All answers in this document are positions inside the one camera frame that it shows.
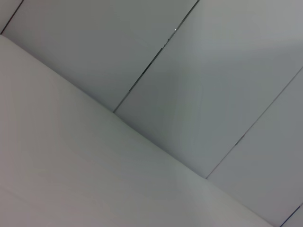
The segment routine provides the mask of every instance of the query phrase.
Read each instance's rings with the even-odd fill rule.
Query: wall
[[[303,66],[302,4],[201,0],[117,115],[207,177]]]
[[[13,15],[21,0],[0,0],[0,33]]]
[[[0,225],[270,227],[0,36]]]
[[[4,36],[114,110],[196,0],[26,0]]]
[[[274,226],[303,202],[303,71],[209,180]]]

